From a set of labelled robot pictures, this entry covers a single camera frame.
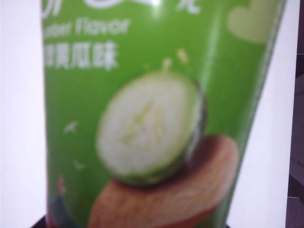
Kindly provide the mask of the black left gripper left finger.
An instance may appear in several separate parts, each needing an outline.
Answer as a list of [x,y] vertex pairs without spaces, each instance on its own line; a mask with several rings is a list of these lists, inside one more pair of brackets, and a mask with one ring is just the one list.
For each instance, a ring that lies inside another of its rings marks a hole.
[[47,216],[40,218],[31,228],[48,228]]

